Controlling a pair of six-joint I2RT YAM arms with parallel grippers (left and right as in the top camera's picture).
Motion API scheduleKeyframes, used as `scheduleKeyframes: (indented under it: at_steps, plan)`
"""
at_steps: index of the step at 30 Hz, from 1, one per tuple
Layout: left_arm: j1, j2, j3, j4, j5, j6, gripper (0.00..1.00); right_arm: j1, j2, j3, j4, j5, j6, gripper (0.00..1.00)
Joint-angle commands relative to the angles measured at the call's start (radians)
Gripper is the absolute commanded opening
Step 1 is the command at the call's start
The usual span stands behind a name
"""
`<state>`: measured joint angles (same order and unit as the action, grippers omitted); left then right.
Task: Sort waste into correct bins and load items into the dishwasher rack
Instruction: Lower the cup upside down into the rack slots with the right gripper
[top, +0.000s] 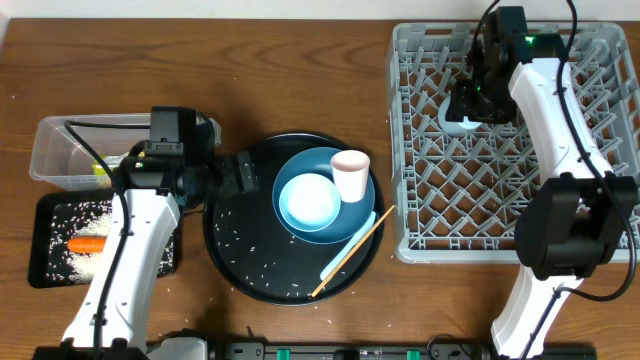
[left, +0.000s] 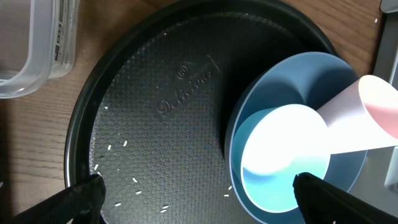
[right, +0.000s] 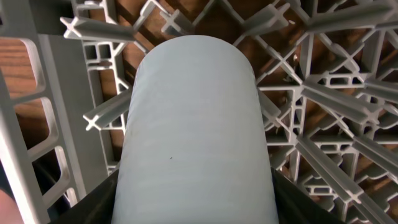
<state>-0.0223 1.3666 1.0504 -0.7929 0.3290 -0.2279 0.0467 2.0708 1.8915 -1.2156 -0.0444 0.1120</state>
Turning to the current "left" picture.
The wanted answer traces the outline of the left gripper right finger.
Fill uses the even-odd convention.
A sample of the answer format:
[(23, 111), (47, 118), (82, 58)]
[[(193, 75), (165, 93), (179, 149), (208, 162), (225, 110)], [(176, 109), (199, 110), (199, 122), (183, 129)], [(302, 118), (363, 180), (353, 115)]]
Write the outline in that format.
[(308, 172), (295, 176), (293, 188), (306, 224), (397, 224), (397, 217)]

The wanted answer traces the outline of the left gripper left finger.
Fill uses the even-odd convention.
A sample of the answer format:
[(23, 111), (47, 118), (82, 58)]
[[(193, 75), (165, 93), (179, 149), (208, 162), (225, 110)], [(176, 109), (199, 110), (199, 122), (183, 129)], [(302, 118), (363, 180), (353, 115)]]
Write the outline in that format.
[(85, 181), (38, 203), (14, 216), (13, 223), (90, 223), (99, 224), (106, 196), (102, 176), (93, 174)]

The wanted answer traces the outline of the light blue bowl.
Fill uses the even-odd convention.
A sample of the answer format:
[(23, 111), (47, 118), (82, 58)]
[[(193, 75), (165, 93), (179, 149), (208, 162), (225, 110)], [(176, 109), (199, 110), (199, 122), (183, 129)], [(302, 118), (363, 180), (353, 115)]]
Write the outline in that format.
[(246, 118), (232, 144), (232, 168), (244, 195), (265, 212), (297, 208), (295, 176), (302, 172), (326, 176), (330, 163), (330, 153), (322, 148), (326, 131), (323, 118), (300, 104), (260, 110)]

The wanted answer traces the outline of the pink cup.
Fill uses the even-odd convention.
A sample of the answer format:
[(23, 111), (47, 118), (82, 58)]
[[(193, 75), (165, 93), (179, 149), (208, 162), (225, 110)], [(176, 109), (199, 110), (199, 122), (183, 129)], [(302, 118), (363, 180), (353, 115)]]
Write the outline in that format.
[(397, 90), (379, 77), (361, 77), (317, 112), (330, 154), (397, 146)]

